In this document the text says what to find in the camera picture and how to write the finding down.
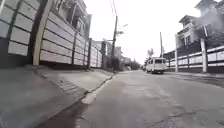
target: asphalt road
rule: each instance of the asphalt road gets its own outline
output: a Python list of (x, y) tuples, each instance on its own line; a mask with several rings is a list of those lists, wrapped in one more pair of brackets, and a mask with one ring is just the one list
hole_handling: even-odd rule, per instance
[(54, 126), (42, 127), (56, 128), (58, 123), (65, 128), (224, 128), (224, 88), (207, 83), (123, 72), (87, 96), (79, 112), (70, 110), (73, 116), (59, 115)]

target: utility pole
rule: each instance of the utility pole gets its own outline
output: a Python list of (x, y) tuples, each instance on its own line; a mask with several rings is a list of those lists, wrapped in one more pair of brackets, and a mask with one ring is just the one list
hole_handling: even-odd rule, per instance
[(160, 32), (160, 48), (161, 48), (161, 57), (163, 58), (163, 39), (162, 33)]
[(115, 42), (116, 42), (116, 36), (117, 36), (117, 22), (118, 22), (118, 16), (116, 16), (115, 27), (114, 27), (114, 36), (113, 36), (112, 54), (111, 54), (112, 59), (114, 58)]
[(114, 71), (115, 71), (115, 66), (116, 66), (114, 50), (115, 50), (115, 42), (116, 42), (116, 36), (117, 36), (117, 22), (118, 22), (118, 16), (116, 16), (116, 20), (115, 20), (114, 37), (113, 37), (112, 53), (111, 53), (111, 62), (112, 62), (112, 67), (113, 67)]

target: wall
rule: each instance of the wall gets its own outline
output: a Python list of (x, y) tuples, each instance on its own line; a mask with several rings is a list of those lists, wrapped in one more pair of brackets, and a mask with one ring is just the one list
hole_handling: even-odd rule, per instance
[(33, 26), (38, 0), (6, 0), (0, 15), (0, 68), (22, 66), (32, 61)]
[(90, 66), (94, 68), (101, 68), (103, 63), (102, 59), (101, 47), (99, 47), (97, 42), (92, 41)]
[[(208, 72), (224, 72), (224, 46), (207, 50), (208, 53)], [(167, 60), (168, 69), (174, 71), (175, 59)], [(188, 56), (178, 57), (179, 71), (184, 72), (202, 72), (202, 54), (201, 52), (193, 53)]]
[(42, 39), (40, 60), (86, 66), (88, 40), (51, 9)]

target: sky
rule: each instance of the sky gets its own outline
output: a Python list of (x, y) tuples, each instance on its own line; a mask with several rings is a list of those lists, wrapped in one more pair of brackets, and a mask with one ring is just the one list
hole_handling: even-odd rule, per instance
[[(112, 0), (84, 0), (87, 12), (92, 14), (90, 37), (93, 40), (112, 40), (115, 14)], [(182, 29), (180, 19), (185, 15), (199, 17), (195, 5), (200, 0), (114, 0), (118, 14), (116, 46), (121, 46), (123, 56), (143, 63), (147, 50), (153, 48), (160, 55), (160, 32), (165, 52), (175, 49), (175, 34)]]

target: sidewalk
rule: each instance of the sidewalk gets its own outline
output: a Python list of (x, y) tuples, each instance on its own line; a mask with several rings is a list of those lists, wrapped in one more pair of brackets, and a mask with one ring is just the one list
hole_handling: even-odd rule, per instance
[(76, 103), (113, 75), (102, 70), (1, 70), (0, 128), (32, 128)]
[(166, 74), (224, 79), (224, 74), (214, 74), (214, 73), (166, 72)]

